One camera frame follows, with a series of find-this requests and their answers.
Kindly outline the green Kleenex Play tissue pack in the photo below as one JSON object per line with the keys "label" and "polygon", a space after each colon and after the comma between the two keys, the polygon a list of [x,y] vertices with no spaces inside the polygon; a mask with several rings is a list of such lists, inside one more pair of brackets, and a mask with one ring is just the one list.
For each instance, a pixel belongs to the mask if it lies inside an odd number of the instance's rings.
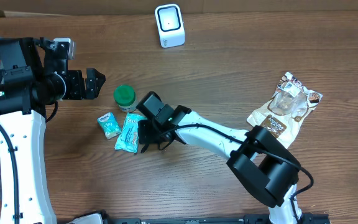
{"label": "green Kleenex Play tissue pack", "polygon": [[111,112],[108,112],[105,115],[99,117],[97,121],[100,127],[103,129],[104,135],[107,139],[111,139],[120,135],[121,127]]}

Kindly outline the green lidded jar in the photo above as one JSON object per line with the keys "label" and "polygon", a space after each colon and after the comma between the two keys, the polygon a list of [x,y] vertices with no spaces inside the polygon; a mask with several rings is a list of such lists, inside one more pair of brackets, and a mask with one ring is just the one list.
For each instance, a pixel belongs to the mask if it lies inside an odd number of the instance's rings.
{"label": "green lidded jar", "polygon": [[118,107],[126,113],[136,110],[138,104],[135,90],[130,85],[120,85],[114,90],[114,100]]}

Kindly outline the beige snack bag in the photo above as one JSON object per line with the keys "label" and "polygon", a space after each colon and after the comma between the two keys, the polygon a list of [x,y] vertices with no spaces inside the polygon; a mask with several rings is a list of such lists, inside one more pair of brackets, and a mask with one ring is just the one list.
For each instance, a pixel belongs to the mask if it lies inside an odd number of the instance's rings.
{"label": "beige snack bag", "polygon": [[292,73],[281,77],[271,99],[247,118],[251,126],[267,129],[285,148],[294,142],[305,118],[323,95],[309,90]]}

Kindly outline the teal flushable wipes pack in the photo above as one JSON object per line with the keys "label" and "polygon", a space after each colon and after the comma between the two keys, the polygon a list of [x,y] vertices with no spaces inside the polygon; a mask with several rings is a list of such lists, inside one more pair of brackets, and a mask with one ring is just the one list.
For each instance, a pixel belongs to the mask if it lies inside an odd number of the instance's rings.
{"label": "teal flushable wipes pack", "polygon": [[143,115],[128,113],[114,149],[136,154],[139,147],[139,121],[145,119]]}

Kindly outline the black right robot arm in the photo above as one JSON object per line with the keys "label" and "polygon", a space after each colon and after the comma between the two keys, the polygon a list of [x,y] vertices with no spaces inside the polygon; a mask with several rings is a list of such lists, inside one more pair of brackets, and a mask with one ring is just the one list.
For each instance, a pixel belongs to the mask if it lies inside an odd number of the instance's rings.
{"label": "black right robot arm", "polygon": [[162,150],[178,141],[210,150],[226,164],[242,186],[268,206],[271,223],[300,223],[296,199],[301,165],[265,128],[232,129],[209,121],[185,106],[172,108],[158,94],[148,92],[136,108],[145,116],[139,123],[139,142]]}

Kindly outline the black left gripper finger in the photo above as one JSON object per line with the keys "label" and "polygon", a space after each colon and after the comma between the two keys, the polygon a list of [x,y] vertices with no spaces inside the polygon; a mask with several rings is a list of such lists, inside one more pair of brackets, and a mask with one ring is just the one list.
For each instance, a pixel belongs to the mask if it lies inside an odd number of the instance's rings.
{"label": "black left gripper finger", "polygon": [[87,86],[103,86],[106,81],[105,75],[97,71],[95,68],[86,69],[86,85]]}
{"label": "black left gripper finger", "polygon": [[85,99],[93,100],[98,97],[102,85],[89,83],[86,85]]}

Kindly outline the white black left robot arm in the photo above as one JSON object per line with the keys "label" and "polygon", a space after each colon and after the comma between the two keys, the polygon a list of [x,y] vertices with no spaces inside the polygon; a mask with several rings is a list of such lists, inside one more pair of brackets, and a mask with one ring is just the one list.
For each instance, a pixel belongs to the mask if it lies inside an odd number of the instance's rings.
{"label": "white black left robot arm", "polygon": [[48,105],[98,97],[105,76],[70,70],[70,38],[0,38],[1,223],[56,223],[44,160]]}

